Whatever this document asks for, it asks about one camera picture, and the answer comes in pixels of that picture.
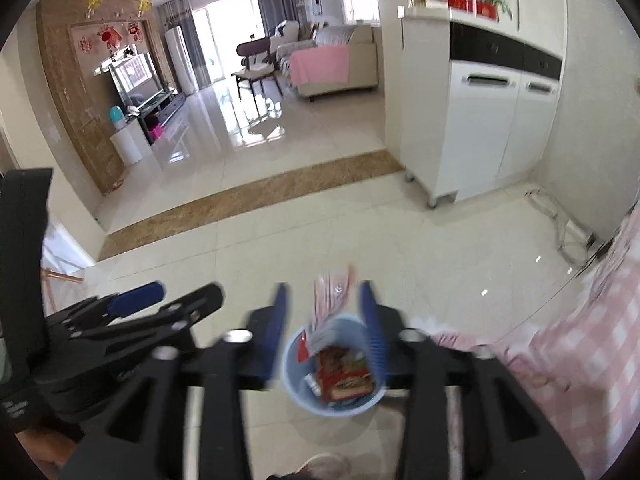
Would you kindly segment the blue plastic trash bin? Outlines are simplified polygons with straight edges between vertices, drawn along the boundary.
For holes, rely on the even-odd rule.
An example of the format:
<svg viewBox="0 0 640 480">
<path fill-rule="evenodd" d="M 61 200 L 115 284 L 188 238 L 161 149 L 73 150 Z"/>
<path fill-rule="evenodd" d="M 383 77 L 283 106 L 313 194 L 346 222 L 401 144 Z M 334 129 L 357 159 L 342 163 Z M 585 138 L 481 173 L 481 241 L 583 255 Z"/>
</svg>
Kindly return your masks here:
<svg viewBox="0 0 640 480">
<path fill-rule="evenodd" d="M 281 382 L 290 398 L 311 414 L 344 418 L 373 408 L 385 393 L 384 378 L 374 369 L 363 322 L 343 314 L 333 323 L 334 341 L 314 356 L 302 358 L 306 334 L 300 330 L 282 353 Z"/>
</svg>

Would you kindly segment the red gift box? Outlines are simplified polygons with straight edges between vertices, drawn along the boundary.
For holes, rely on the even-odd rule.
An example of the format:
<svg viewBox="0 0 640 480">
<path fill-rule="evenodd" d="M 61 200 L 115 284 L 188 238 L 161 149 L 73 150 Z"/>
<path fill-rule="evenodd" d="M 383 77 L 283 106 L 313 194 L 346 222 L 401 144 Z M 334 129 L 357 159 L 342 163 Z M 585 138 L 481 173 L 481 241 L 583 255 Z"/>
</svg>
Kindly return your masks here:
<svg viewBox="0 0 640 480">
<path fill-rule="evenodd" d="M 489 18 L 490 20 L 499 21 L 499 12 L 495 3 L 486 0 L 445 0 L 450 9 L 459 10 L 465 13 L 480 16 L 481 18 Z"/>
</svg>

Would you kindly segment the red snack packaging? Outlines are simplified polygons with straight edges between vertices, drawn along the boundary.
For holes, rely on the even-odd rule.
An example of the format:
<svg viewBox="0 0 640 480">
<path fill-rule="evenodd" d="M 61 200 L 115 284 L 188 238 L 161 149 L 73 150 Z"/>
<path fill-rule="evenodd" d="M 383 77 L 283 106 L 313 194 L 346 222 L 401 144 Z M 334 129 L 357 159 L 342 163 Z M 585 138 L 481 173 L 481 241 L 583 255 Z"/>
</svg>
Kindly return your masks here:
<svg viewBox="0 0 640 480">
<path fill-rule="evenodd" d="M 316 378 L 326 403 L 346 402 L 368 396 L 375 379 L 362 351 L 329 347 L 316 355 Z"/>
</svg>

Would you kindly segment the white air conditioner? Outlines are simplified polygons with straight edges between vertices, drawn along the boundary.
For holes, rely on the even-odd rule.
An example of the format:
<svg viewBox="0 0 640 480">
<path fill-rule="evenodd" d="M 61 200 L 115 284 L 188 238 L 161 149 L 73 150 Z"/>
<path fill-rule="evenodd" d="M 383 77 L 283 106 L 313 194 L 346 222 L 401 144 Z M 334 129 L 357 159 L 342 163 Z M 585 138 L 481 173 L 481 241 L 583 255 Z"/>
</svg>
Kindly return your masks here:
<svg viewBox="0 0 640 480">
<path fill-rule="evenodd" d="M 198 91 L 198 82 L 188 50 L 186 50 L 181 27 L 176 26 L 168 29 L 165 32 L 165 41 L 180 88 L 186 96 L 192 96 Z"/>
</svg>

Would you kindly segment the dark wooden chair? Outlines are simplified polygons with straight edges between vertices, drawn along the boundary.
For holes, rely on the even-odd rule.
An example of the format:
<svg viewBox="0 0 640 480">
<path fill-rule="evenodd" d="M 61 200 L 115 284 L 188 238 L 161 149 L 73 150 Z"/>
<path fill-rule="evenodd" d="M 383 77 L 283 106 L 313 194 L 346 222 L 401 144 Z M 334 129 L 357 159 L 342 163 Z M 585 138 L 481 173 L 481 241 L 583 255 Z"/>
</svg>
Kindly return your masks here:
<svg viewBox="0 0 640 480">
<path fill-rule="evenodd" d="M 278 81 L 276 57 L 271 53 L 271 40 L 269 37 L 252 39 L 242 42 L 236 47 L 236 55 L 241 58 L 241 68 L 232 74 L 235 80 L 239 98 L 242 98 L 243 84 L 250 90 L 253 100 L 256 100 L 254 83 L 258 82 L 260 88 L 264 88 L 264 81 L 271 79 L 280 96 L 283 92 Z"/>
</svg>

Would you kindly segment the beige sofa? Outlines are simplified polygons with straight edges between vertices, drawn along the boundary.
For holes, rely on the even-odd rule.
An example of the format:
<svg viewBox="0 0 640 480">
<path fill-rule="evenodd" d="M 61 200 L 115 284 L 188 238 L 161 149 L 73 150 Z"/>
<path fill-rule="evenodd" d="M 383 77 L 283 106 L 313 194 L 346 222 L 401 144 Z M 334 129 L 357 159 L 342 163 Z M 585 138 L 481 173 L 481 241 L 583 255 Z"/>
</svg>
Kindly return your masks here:
<svg viewBox="0 0 640 480">
<path fill-rule="evenodd" d="M 380 83 L 378 44 L 369 24 L 326 26 L 311 39 L 281 44 L 276 50 L 280 74 L 296 96 L 373 90 Z"/>
</svg>

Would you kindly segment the white black sideboard cabinet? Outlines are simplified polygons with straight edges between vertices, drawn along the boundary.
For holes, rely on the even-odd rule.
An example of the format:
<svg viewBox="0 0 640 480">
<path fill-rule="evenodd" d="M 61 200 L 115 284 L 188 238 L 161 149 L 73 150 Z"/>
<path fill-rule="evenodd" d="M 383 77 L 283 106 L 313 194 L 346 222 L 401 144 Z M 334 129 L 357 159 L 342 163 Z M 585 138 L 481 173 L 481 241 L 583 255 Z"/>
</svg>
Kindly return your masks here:
<svg viewBox="0 0 640 480">
<path fill-rule="evenodd" d="M 562 58 L 446 6 L 400 6 L 400 162 L 427 206 L 529 177 L 558 108 Z"/>
</svg>

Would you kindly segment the television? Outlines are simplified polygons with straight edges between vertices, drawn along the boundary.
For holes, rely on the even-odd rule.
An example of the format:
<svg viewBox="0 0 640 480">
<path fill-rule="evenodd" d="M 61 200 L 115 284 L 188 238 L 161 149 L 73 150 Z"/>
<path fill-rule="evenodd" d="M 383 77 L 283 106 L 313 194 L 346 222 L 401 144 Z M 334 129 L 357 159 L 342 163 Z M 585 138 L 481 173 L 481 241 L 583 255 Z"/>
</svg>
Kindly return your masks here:
<svg viewBox="0 0 640 480">
<path fill-rule="evenodd" d="M 108 70 L 124 107 L 140 107 L 164 91 L 149 52 L 130 56 Z"/>
</svg>

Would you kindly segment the white cylindrical stool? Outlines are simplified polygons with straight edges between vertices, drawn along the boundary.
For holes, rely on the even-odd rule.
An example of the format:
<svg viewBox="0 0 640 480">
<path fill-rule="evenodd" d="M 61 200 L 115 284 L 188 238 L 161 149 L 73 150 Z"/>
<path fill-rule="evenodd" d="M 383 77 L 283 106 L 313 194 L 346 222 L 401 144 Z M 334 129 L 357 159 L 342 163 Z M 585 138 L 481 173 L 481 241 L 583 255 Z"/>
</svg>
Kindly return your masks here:
<svg viewBox="0 0 640 480">
<path fill-rule="evenodd" d="M 134 166 L 143 158 L 143 153 L 137 144 L 134 124 L 129 124 L 127 127 L 116 131 L 110 137 L 110 140 L 126 167 Z"/>
</svg>

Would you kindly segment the pink blanket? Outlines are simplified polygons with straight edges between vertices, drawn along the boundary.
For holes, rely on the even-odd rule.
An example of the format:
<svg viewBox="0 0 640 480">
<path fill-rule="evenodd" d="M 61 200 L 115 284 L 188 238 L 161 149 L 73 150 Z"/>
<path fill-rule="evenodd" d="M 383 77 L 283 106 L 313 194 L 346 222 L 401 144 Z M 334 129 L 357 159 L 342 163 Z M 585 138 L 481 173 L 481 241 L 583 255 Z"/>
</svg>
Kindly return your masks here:
<svg viewBox="0 0 640 480">
<path fill-rule="evenodd" d="M 349 48 L 346 44 L 297 50 L 290 56 L 291 81 L 302 84 L 346 84 Z"/>
</svg>

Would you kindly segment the pink blue checkered tablecloth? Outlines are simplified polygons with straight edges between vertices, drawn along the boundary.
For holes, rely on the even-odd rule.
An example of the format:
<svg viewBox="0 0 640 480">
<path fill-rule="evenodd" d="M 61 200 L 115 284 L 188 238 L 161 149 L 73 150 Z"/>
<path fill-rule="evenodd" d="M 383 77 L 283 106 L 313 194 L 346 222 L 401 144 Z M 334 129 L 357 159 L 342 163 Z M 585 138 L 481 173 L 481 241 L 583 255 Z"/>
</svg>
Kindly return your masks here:
<svg viewBox="0 0 640 480">
<path fill-rule="evenodd" d="M 639 211 L 587 274 L 575 309 L 492 342 L 588 479 L 639 475 Z"/>
</svg>

